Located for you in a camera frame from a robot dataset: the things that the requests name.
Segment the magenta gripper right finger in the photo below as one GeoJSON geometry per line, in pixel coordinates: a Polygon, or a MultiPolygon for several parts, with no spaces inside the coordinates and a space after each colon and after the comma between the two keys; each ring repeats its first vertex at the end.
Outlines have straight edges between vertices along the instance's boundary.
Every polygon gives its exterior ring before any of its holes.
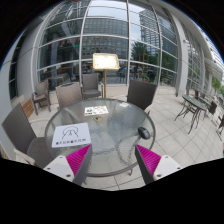
{"type": "Polygon", "coordinates": [[[182,169],[169,155],[160,156],[141,146],[135,146],[135,156],[145,184],[150,184],[182,169]]]}

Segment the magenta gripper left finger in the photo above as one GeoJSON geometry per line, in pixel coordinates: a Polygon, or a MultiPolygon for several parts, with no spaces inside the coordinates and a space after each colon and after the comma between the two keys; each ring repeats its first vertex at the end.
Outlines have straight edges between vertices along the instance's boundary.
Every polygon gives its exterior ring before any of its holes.
{"type": "Polygon", "coordinates": [[[91,157],[92,145],[87,145],[68,156],[59,155],[44,170],[81,186],[85,181],[91,157]]]}

